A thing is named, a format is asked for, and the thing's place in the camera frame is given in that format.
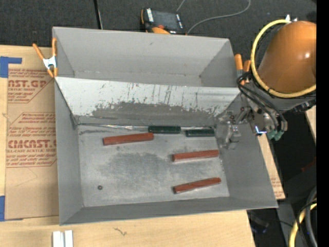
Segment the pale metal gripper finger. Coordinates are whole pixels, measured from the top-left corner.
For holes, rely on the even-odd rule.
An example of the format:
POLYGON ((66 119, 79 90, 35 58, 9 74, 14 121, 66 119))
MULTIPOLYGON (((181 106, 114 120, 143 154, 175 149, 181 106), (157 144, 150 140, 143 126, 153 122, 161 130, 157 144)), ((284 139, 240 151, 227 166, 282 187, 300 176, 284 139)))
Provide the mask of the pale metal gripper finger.
POLYGON ((232 126, 231 149, 235 149, 241 139, 241 133, 237 125, 232 126))
POLYGON ((227 148, 230 144, 230 138, 232 136, 231 125, 223 125, 221 133, 221 147, 227 148))

